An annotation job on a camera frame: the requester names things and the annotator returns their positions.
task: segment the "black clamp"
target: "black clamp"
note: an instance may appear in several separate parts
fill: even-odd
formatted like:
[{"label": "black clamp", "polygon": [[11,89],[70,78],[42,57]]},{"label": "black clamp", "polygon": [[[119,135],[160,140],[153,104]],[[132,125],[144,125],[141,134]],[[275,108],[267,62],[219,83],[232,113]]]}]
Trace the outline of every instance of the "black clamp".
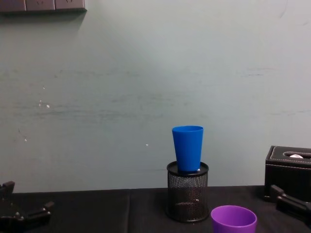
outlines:
[{"label": "black clamp", "polygon": [[276,202],[276,209],[290,214],[307,225],[311,225],[311,203],[287,195],[283,189],[272,185],[270,188],[271,200]]},{"label": "black clamp", "polygon": [[14,182],[0,185],[0,232],[24,232],[49,222],[54,202],[46,203],[42,208],[25,212],[10,201]]}]

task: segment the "wall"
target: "wall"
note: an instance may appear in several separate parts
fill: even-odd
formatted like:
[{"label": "wall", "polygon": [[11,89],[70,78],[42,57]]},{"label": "wall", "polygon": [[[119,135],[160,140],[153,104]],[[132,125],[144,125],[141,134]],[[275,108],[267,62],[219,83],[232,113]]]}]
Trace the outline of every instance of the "wall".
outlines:
[{"label": "wall", "polygon": [[0,18],[0,177],[16,191],[166,186],[171,128],[204,126],[209,185],[263,184],[311,147],[311,2],[88,0]]}]

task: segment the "electrical outlet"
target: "electrical outlet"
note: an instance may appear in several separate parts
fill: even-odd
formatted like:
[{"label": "electrical outlet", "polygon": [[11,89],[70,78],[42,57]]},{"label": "electrical outlet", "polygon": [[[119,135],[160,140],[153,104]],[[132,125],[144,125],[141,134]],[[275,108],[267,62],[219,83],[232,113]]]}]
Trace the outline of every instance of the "electrical outlet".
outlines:
[{"label": "electrical outlet", "polygon": [[25,0],[0,0],[0,12],[26,11]]},{"label": "electrical outlet", "polygon": [[54,0],[26,0],[27,11],[55,10]]},{"label": "electrical outlet", "polygon": [[55,0],[56,9],[85,9],[84,0]]}]

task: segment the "black leather tissue box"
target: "black leather tissue box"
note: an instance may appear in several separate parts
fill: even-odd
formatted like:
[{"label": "black leather tissue box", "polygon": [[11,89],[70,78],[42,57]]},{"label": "black leather tissue box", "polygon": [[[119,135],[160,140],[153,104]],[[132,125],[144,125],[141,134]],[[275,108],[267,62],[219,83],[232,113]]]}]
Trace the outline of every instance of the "black leather tissue box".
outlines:
[{"label": "black leather tissue box", "polygon": [[[291,158],[291,155],[303,158]],[[270,199],[270,187],[276,185],[287,195],[311,201],[311,149],[271,146],[266,158],[264,196]]]}]

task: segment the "black table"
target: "black table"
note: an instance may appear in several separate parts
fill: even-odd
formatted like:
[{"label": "black table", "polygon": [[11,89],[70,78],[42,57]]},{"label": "black table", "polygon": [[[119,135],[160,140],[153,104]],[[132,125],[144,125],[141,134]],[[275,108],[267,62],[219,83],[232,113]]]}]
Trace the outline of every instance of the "black table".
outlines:
[{"label": "black table", "polygon": [[[86,192],[14,194],[22,208],[40,207],[50,200],[55,211],[49,226],[30,233],[208,233],[211,219],[199,223],[179,223],[164,212],[165,188]],[[220,205],[240,205],[258,217],[257,233],[311,233],[303,222],[275,209],[261,199],[262,186],[209,187],[210,209]]]}]

